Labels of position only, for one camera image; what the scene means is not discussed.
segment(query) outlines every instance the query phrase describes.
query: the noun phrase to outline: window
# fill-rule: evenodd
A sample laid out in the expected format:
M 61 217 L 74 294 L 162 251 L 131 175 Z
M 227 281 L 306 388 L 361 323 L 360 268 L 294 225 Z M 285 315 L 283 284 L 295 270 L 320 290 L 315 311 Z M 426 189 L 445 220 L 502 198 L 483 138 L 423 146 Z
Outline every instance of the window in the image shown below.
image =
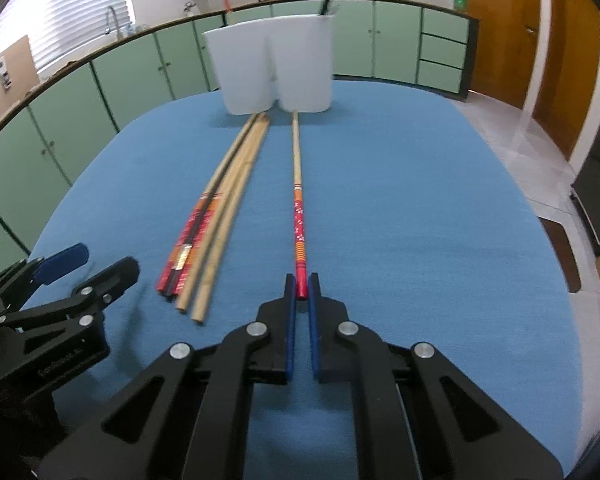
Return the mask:
M 129 23 L 126 0 L 10 0 L 0 13 L 0 53 L 28 35 L 33 61 L 40 70 L 103 35 L 107 6 L 116 9 L 121 28 Z

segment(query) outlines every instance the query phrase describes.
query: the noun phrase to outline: red broom handle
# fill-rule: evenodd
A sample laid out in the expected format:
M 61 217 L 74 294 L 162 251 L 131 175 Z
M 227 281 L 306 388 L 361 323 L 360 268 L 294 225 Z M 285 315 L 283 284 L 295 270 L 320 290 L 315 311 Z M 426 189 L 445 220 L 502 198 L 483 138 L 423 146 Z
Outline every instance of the red broom handle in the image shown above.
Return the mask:
M 296 249 L 296 298 L 305 300 L 306 251 L 304 249 L 304 208 L 302 205 L 302 166 L 300 163 L 300 126 L 298 112 L 293 113 L 294 136 L 294 242 Z

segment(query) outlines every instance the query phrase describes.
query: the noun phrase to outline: bamboo stick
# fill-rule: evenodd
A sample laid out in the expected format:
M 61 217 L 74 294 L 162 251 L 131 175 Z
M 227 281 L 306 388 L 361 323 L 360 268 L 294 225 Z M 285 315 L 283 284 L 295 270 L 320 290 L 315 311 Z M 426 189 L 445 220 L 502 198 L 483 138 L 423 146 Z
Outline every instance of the bamboo stick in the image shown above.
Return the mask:
M 224 211 L 224 215 L 222 215 L 221 224 L 218 228 L 218 234 L 216 235 L 216 240 L 214 241 L 214 245 L 211 248 L 209 256 L 206 260 L 205 272 L 202 275 L 202 279 L 200 280 L 198 293 L 193 304 L 193 312 L 191 314 L 191 319 L 198 323 L 202 323 L 205 320 L 206 311 L 209 308 L 211 295 L 214 290 L 214 283 L 216 282 L 218 268 L 222 261 L 224 247 L 229 239 L 231 227 L 234 223 L 235 216 L 240 206 L 240 201 L 244 194 L 244 189 L 246 188 L 246 184 L 249 181 L 251 170 L 253 169 L 256 159 L 258 158 L 258 153 L 260 151 L 260 147 L 262 145 L 262 141 L 264 140 L 266 133 L 266 129 L 263 129 L 262 133 L 260 134 L 260 138 L 256 144 L 256 147 L 253 150 L 253 153 L 251 153 L 241 170 L 240 177 L 238 178 L 238 181 L 235 184 L 235 188 L 231 193 L 231 198 L 229 199 L 229 203 L 226 207 L 226 210 Z
M 251 149 L 254 146 L 254 142 L 256 142 L 259 138 L 259 132 L 263 128 L 268 127 L 268 125 L 269 118 L 267 118 L 265 115 L 261 115 L 256 120 L 253 128 L 251 129 L 251 134 L 245 140 L 245 145 L 243 149 L 240 150 L 240 153 L 236 157 L 236 160 L 234 160 L 234 163 L 231 164 L 226 179 L 222 181 L 222 195 L 218 201 L 218 206 L 215 209 L 214 214 L 211 217 L 211 220 L 209 221 L 209 224 L 202 237 L 202 240 L 200 241 L 200 244 L 196 250 L 196 253 L 192 258 L 189 272 L 187 273 L 184 285 L 182 287 L 180 295 L 178 296 L 178 301 L 176 302 L 176 308 L 181 312 L 186 312 L 189 307 L 191 297 L 196 288 L 196 284 L 198 283 L 200 270 L 202 269 L 202 266 L 205 262 L 206 254 L 211 246 L 211 243 L 214 240 L 216 229 L 218 228 L 219 221 L 222 218 L 222 213 L 224 212 L 224 209 L 226 207 L 231 190 L 234 188 L 235 179 L 240 174 L 239 170 L 245 161 L 245 157 L 251 153 Z
M 160 276 L 160 280 L 158 280 L 158 284 L 156 286 L 156 289 L 159 292 L 167 293 L 166 289 L 168 288 L 169 282 L 173 282 L 176 279 L 175 274 L 182 270 L 183 260 L 187 258 L 188 253 L 190 251 L 192 239 L 196 235 L 196 232 L 193 231 L 198 231 L 202 225 L 202 220 L 198 221 L 198 216 L 204 215 L 204 210 L 206 210 L 210 205 L 211 201 L 207 200 L 209 194 L 215 193 L 218 189 L 219 182 L 226 173 L 227 165 L 231 163 L 232 159 L 235 156 L 235 153 L 242 145 L 244 137 L 249 133 L 257 116 L 258 114 L 252 114 L 246 120 L 244 126 L 242 127 L 238 135 L 235 137 L 234 142 L 229 147 L 226 154 L 220 161 L 220 164 L 218 164 L 218 167 L 214 171 L 214 174 L 211 176 L 211 179 L 209 180 L 208 184 L 206 184 L 202 195 L 200 195 L 196 206 L 193 208 L 193 211 L 189 215 L 189 219 L 187 219 L 187 222 L 182 232 L 180 233 L 180 237 L 176 241 L 176 244 L 174 245 L 173 250 L 171 251 L 171 254 L 167 259 L 167 264 L 165 265 L 164 270 Z
M 302 202 L 302 165 L 300 159 L 300 124 L 298 112 L 292 115 L 294 138 L 294 249 L 296 251 L 296 298 L 307 298 L 306 250 L 304 247 L 304 203 Z

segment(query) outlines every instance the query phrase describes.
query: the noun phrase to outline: table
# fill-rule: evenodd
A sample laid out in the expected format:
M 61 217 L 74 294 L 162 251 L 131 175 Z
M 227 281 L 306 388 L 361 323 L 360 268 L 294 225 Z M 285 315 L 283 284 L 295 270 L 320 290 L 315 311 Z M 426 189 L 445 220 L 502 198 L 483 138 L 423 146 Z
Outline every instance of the table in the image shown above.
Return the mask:
M 244 123 L 218 92 L 129 124 L 77 179 L 31 257 L 76 242 L 83 268 L 39 290 L 57 299 L 117 259 L 138 283 L 105 312 L 110 356 L 55 394 L 75 428 L 172 343 L 196 348 L 252 320 L 294 269 L 290 116 L 271 128 L 226 248 L 205 326 L 154 290 L 175 239 Z M 438 346 L 562 463 L 574 464 L 582 377 L 566 286 L 541 225 L 451 103 L 378 82 L 334 82 L 333 107 L 301 114 L 308 270 L 387 342 Z M 310 373 L 298 314 L 289 387 L 254 392 L 245 478 L 356 477 L 348 388 Z

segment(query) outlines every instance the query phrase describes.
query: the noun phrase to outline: white bin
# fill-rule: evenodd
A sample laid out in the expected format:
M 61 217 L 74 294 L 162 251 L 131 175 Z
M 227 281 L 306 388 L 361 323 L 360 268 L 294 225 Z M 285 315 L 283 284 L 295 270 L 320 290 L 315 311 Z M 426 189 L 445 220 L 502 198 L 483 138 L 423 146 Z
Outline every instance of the white bin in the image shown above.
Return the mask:
M 254 114 L 273 106 L 267 21 L 237 23 L 205 32 L 216 79 L 230 114 Z
M 234 115 L 331 106 L 332 16 L 280 16 L 205 32 L 224 104 Z M 277 91 L 271 79 L 277 79 Z

